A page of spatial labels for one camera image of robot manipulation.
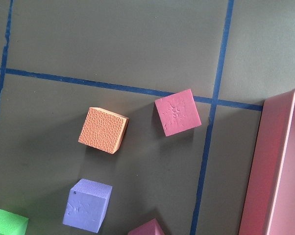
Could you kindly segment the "red foam block near bin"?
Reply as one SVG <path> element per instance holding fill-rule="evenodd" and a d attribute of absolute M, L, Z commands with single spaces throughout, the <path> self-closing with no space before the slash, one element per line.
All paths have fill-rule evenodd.
<path fill-rule="evenodd" d="M 167 137 L 201 126 L 191 89 L 157 99 L 155 105 Z"/>

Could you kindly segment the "orange foam block right side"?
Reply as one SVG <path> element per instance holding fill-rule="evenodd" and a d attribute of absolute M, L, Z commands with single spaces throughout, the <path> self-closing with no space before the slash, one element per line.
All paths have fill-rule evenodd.
<path fill-rule="evenodd" d="M 129 118 L 99 107 L 90 107 L 78 142 L 114 154 L 120 147 Z"/>

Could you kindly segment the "purple foam block right side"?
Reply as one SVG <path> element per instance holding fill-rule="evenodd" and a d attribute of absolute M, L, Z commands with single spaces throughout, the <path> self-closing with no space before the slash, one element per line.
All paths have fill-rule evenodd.
<path fill-rule="evenodd" d="M 69 192 L 63 224 L 98 233 L 104 221 L 113 187 L 81 179 Z"/>

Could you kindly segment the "red foam block far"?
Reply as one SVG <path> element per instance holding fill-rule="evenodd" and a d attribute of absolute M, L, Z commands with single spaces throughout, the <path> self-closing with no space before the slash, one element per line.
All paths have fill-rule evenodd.
<path fill-rule="evenodd" d="M 164 234 L 165 233 L 163 232 L 156 218 L 128 232 L 128 235 L 164 235 Z"/>

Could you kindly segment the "pink plastic bin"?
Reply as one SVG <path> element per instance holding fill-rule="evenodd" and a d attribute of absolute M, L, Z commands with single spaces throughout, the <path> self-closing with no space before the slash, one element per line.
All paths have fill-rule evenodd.
<path fill-rule="evenodd" d="M 295 89 L 265 100 L 241 235 L 295 235 Z"/>

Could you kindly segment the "green foam block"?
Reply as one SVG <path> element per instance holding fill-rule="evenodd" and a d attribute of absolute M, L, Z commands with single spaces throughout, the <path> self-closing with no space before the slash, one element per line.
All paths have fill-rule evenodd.
<path fill-rule="evenodd" d="M 24 235 L 29 219 L 0 209 L 0 235 Z"/>

